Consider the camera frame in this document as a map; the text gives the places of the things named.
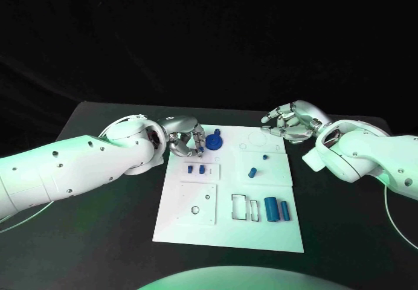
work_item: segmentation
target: circular hole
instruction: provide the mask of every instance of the circular hole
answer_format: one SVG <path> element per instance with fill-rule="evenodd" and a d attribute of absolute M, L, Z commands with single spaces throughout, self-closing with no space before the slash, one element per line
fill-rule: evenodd
<path fill-rule="evenodd" d="M 413 185 L 413 179 L 411 178 L 407 178 L 405 179 L 405 186 L 411 186 Z"/>
<path fill-rule="evenodd" d="M 198 213 L 199 213 L 199 207 L 195 206 L 195 207 L 192 208 L 192 214 L 198 214 Z"/>

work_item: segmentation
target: blue object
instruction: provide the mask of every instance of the blue object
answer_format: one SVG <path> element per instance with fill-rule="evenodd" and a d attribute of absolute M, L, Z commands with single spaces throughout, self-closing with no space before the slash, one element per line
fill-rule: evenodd
<path fill-rule="evenodd" d="M 206 137 L 206 148 L 209 150 L 218 150 L 222 147 L 221 130 L 217 129 L 215 133 Z"/>
<path fill-rule="evenodd" d="M 277 198 L 266 198 L 264 204 L 266 204 L 267 220 L 270 222 L 279 222 L 281 216 L 279 214 Z"/>
<path fill-rule="evenodd" d="M 289 222 L 290 221 L 290 210 L 287 209 L 287 202 L 286 201 L 281 202 L 281 212 L 283 212 L 283 218 Z"/>
<path fill-rule="evenodd" d="M 251 168 L 251 171 L 250 171 L 250 173 L 248 173 L 248 177 L 250 177 L 250 178 L 254 178 L 254 177 L 255 177 L 255 173 L 257 173 L 257 169 L 253 167 L 253 168 Z"/>

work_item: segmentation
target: table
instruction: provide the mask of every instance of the table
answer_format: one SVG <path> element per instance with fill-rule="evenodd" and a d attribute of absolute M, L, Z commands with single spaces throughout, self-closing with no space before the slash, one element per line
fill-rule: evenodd
<path fill-rule="evenodd" d="M 132 114 L 146 114 L 152 120 L 194 115 L 204 124 L 258 126 L 266 113 L 84 102 L 58 140 L 97 136 Z M 381 118 L 332 118 L 362 120 L 388 130 Z M 0 287 L 137 289 L 191 269 L 244 265 L 302 272 L 356 289 L 411 289 L 418 285 L 418 252 L 390 223 L 384 185 L 369 176 L 349 184 L 328 169 L 313 172 L 302 160 L 313 145 L 315 140 L 300 146 L 286 142 L 304 254 L 153 242 L 165 163 L 55 202 L 34 220 L 0 235 Z M 417 243 L 415 225 L 408 221 L 417 219 L 418 202 L 390 193 L 388 203 L 397 225 Z"/>

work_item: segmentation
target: white board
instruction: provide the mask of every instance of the white board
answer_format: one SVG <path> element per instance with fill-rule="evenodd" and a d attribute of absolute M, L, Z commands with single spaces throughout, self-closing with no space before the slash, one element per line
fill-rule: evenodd
<path fill-rule="evenodd" d="M 215 151 L 205 149 L 201 158 L 182 158 L 170 153 L 153 241 L 303 253 L 283 138 L 266 135 L 258 127 L 202 126 L 206 135 L 221 129 L 224 145 Z M 267 160 L 263 160 L 264 154 L 268 155 Z M 195 174 L 188 173 L 191 164 Z M 199 174 L 202 164 L 206 168 L 204 175 Z M 258 169 L 254 178 L 248 177 L 251 167 Z M 192 202 L 182 203 L 185 206 L 179 207 L 178 188 L 183 182 L 196 184 L 195 191 L 199 192 L 205 192 L 206 184 L 217 185 L 214 224 L 206 217 L 205 222 L 198 222 L 204 212 L 192 215 Z M 244 221 L 232 219 L 232 195 L 245 195 L 248 218 Z M 271 196 L 279 201 L 280 222 L 267 221 L 264 198 Z M 251 221 L 250 200 L 258 201 L 258 222 Z M 283 220 L 281 201 L 287 201 L 289 222 Z M 183 218 L 179 222 L 178 218 L 186 212 L 191 220 Z"/>

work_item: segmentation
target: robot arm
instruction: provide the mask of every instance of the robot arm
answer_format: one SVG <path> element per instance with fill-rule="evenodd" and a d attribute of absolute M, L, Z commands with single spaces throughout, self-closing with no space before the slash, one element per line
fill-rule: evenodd
<path fill-rule="evenodd" d="M 176 139 L 194 135 L 198 148 Z M 133 115 L 114 122 L 100 138 L 81 136 L 0 159 L 0 218 L 35 205 L 80 195 L 160 165 L 166 143 L 178 156 L 202 155 L 205 132 L 196 118 L 157 122 Z"/>
<path fill-rule="evenodd" d="M 418 199 L 418 181 L 414 183 L 418 179 L 418 137 L 390 137 L 384 130 L 361 121 L 332 123 L 323 111 L 306 101 L 276 108 L 263 123 L 273 118 L 270 116 L 279 117 L 279 126 L 263 127 L 264 132 L 289 139 L 293 144 L 317 137 L 316 147 L 303 157 L 315 171 L 328 167 L 348 182 L 371 175 L 394 192 Z"/>

